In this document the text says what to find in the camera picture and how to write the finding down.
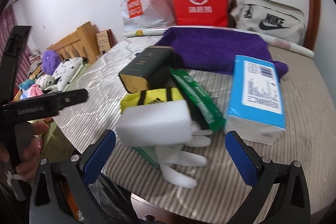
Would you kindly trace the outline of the person's left hand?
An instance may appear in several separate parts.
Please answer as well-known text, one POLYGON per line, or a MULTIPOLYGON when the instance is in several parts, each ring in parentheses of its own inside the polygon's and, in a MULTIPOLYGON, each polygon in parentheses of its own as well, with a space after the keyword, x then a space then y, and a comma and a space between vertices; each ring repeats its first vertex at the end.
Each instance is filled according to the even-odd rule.
POLYGON ((42 140, 38 135, 45 134, 49 131, 49 126, 45 123, 33 124, 35 135, 30 141, 30 145, 22 152, 23 161, 16 167, 16 172, 23 181, 30 182, 36 173, 40 152, 42 150, 42 140))

